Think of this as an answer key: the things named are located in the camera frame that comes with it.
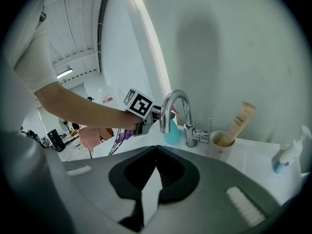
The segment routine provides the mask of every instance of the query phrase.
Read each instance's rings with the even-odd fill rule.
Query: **spray bottle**
[[[281,155],[278,161],[274,164],[274,171],[277,174],[281,174],[284,170],[290,166],[294,161],[300,156],[302,148],[303,148],[303,141],[309,137],[312,138],[311,131],[305,125],[301,126],[301,136],[299,140],[293,140],[292,144],[286,149],[286,151]]]

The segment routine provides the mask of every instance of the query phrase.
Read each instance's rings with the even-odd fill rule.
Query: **white cup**
[[[226,134],[226,131],[214,131],[210,134],[209,147],[207,156],[226,162],[230,157],[231,150],[235,144],[235,140],[228,147],[218,146],[217,143]]]

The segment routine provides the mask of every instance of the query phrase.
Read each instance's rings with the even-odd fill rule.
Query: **forearm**
[[[140,122],[135,115],[88,101],[52,83],[35,93],[42,106],[50,113],[81,125],[133,129]]]

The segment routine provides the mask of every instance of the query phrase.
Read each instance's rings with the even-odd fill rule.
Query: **white floor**
[[[59,152],[58,156],[62,162],[90,158],[89,151],[86,148],[81,145],[75,147],[73,143],[66,144],[66,148]]]

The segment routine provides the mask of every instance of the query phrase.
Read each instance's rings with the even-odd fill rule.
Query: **shirt sleeve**
[[[14,70],[32,93],[57,81],[49,53],[47,20],[36,29],[28,49],[18,60]]]

